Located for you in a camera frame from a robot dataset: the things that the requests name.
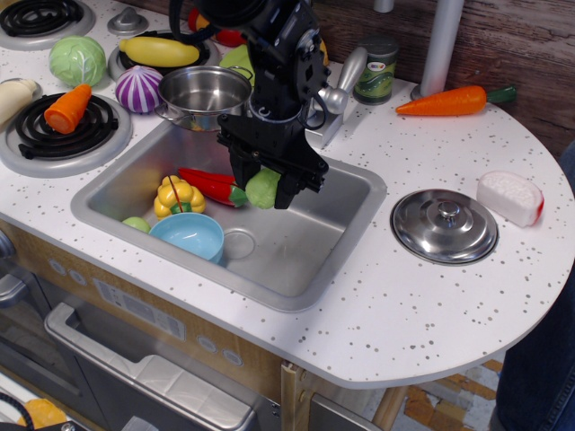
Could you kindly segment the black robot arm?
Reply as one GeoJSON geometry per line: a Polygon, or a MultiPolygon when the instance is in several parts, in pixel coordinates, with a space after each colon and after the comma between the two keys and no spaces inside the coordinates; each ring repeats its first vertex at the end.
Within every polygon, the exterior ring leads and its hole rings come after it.
{"type": "Polygon", "coordinates": [[[197,1],[208,27],[181,33],[182,3],[169,4],[174,37],[195,45],[221,30],[247,41],[254,87],[246,113],[222,114],[218,141],[227,147],[240,188],[263,167],[279,173],[274,207],[286,209],[304,189],[323,186],[327,162],[308,144],[309,110],[327,86],[330,69],[320,50],[319,24],[304,1],[197,1]]]}

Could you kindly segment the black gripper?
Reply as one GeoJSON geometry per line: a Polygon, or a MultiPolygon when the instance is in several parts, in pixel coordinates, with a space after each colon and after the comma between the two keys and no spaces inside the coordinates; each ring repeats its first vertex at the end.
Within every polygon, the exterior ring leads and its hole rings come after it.
{"type": "Polygon", "coordinates": [[[218,142],[228,148],[236,184],[245,189],[261,167],[280,178],[275,209],[288,209],[303,189],[318,192],[323,187],[328,163],[308,144],[305,136],[306,107],[289,119],[263,117],[252,106],[242,115],[221,115],[218,142]]]}

